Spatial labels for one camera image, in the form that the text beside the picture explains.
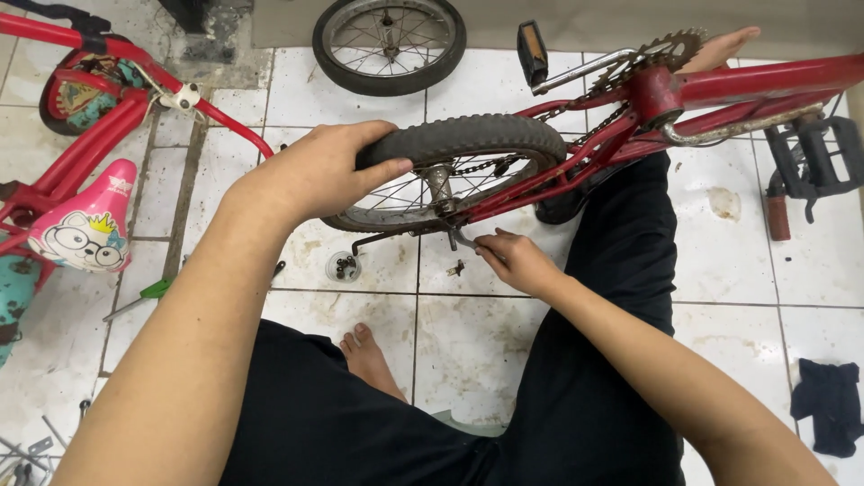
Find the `leg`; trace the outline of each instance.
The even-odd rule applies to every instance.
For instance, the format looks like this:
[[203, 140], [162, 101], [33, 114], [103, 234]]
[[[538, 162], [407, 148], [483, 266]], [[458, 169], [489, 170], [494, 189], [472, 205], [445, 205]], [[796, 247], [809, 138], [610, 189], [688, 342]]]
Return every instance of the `leg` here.
[[221, 484], [461, 484], [476, 476], [488, 439], [444, 425], [348, 367], [326, 337], [262, 321]]
[[[669, 158], [647, 157], [597, 188], [565, 272], [672, 334], [676, 218]], [[560, 314], [531, 347], [493, 474], [515, 483], [674, 484], [676, 434]]]

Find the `white tile floor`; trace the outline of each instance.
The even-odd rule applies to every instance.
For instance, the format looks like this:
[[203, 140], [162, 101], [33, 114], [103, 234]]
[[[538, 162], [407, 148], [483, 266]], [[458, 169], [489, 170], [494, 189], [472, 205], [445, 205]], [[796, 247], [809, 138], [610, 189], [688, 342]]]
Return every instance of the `white tile floor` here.
[[[150, 52], [164, 48], [151, 44]], [[4, 179], [34, 181], [72, 141], [43, 128], [35, 108], [44, 76], [62, 54], [0, 36]], [[553, 53], [550, 59], [557, 71], [597, 55]], [[568, 85], [556, 98], [584, 93], [592, 82]], [[321, 123], [387, 118], [407, 126], [516, 112], [545, 98], [530, 96], [512, 51], [483, 49], [469, 50], [456, 71], [426, 93], [384, 99], [338, 88], [315, 66], [310, 49], [277, 49], [269, 91], [226, 89], [212, 96], [217, 107], [263, 133], [274, 148]], [[841, 104], [838, 114], [847, 112]], [[604, 117], [602, 110], [569, 113], [553, 125], [581, 133]], [[44, 438], [48, 429], [40, 416], [45, 413], [71, 437], [79, 402], [105, 384], [154, 308], [148, 303], [110, 326], [101, 322], [162, 276], [192, 129], [192, 120], [166, 113], [156, 123], [149, 152], [149, 128], [142, 128], [112, 153], [139, 164], [146, 158], [132, 234], [135, 259], [122, 276], [67, 270], [53, 275], [24, 317], [23, 341], [0, 369], [0, 436], [25, 446]], [[804, 222], [803, 204], [790, 201], [792, 240], [775, 243], [767, 237], [760, 199], [773, 162], [760, 134], [710, 149], [671, 150], [670, 157], [670, 197], [678, 214], [677, 339], [738, 380], [790, 428], [797, 425], [801, 439], [811, 444], [808, 421], [795, 424], [788, 414], [796, 359], [864, 364], [864, 226], [858, 195], [819, 201], [812, 226]], [[217, 126], [207, 130], [181, 253], [194, 249], [219, 198], [257, 163], [255, 149], [237, 135]], [[528, 234], [563, 265], [577, 221], [547, 227], [524, 208], [465, 233], [473, 237], [495, 226]], [[428, 412], [453, 409], [463, 422], [506, 422], [547, 307], [503, 285], [471, 252], [450, 252], [437, 234], [363, 246], [364, 270], [357, 282], [327, 279], [327, 259], [348, 250], [356, 238], [319, 221], [298, 228], [283, 251], [289, 271], [274, 281], [263, 317], [335, 341], [365, 321], [376, 331], [397, 384], [417, 406]], [[458, 259], [465, 270], [447, 276]], [[62, 450], [55, 446], [51, 453]], [[864, 454], [820, 459], [843, 486], [864, 476]], [[689, 484], [711, 484], [692, 449], [683, 464]]]

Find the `pink bicycle seat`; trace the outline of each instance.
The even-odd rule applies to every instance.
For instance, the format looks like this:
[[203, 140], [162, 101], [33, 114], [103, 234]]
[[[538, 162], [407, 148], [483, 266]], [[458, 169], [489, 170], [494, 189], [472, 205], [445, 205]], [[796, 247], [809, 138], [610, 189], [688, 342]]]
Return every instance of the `pink bicycle seat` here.
[[57, 265], [87, 272], [119, 272], [132, 258], [126, 208], [137, 168], [115, 160], [87, 189], [45, 213], [30, 228], [28, 243]]

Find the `bare foot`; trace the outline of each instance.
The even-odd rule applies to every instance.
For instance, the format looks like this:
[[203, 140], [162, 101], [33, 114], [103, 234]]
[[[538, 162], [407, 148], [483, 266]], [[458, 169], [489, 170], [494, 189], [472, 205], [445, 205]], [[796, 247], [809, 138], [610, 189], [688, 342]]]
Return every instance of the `bare foot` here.
[[359, 376], [373, 388], [408, 403], [405, 395], [396, 386], [393, 374], [387, 367], [387, 361], [384, 360], [384, 353], [375, 343], [369, 326], [359, 323], [354, 326], [354, 333], [357, 335], [357, 341], [354, 341], [354, 336], [349, 332], [344, 336], [345, 341], [339, 343], [345, 359], [348, 360], [348, 371]]
[[722, 66], [729, 58], [738, 54], [738, 51], [744, 47], [747, 41], [759, 37], [760, 33], [761, 30], [758, 27], [745, 27], [729, 34], [712, 37], [702, 44], [699, 53], [693, 56], [693, 59], [685, 64], [678, 73], [698, 73]]

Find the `human hand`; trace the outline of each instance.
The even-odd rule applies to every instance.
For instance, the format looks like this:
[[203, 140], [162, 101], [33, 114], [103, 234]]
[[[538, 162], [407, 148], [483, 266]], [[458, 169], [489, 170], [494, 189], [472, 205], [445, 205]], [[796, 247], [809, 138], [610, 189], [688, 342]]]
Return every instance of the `human hand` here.
[[483, 257], [502, 282], [532, 297], [543, 299], [564, 273], [531, 238], [499, 227], [495, 228], [495, 233], [497, 235], [487, 234], [474, 239], [480, 245], [476, 253]]
[[396, 129], [383, 120], [318, 125], [238, 179], [232, 190], [260, 200], [259, 207], [287, 212], [297, 224], [337, 214], [411, 170], [407, 158], [354, 170], [360, 149]]

